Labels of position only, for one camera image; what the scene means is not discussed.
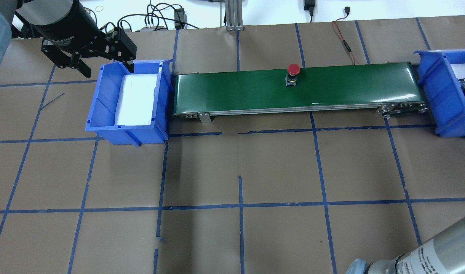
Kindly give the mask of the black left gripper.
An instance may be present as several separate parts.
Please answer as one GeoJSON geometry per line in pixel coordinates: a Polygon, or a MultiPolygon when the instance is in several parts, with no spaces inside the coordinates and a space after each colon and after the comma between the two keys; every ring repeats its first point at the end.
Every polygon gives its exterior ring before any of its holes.
{"type": "Polygon", "coordinates": [[[79,1],[20,0],[15,13],[42,35],[41,51],[56,67],[69,67],[91,78],[91,68],[83,59],[103,57],[134,73],[134,42],[118,26],[103,32],[79,1]]]}

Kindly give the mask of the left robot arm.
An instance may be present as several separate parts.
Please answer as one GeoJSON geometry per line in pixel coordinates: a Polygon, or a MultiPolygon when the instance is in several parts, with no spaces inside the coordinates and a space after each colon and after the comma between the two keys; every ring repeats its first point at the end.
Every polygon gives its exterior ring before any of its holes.
{"type": "Polygon", "coordinates": [[[119,61],[134,72],[137,47],[123,29],[103,32],[78,0],[0,0],[0,64],[12,38],[14,16],[43,37],[42,53],[58,68],[91,76],[84,58],[119,61]]]}

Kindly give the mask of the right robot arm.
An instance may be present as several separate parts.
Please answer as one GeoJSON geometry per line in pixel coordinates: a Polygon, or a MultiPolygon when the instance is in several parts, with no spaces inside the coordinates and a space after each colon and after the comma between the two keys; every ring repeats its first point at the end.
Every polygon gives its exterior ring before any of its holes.
{"type": "Polygon", "coordinates": [[[465,274],[465,217],[410,253],[368,264],[357,259],[347,274],[465,274]]]}

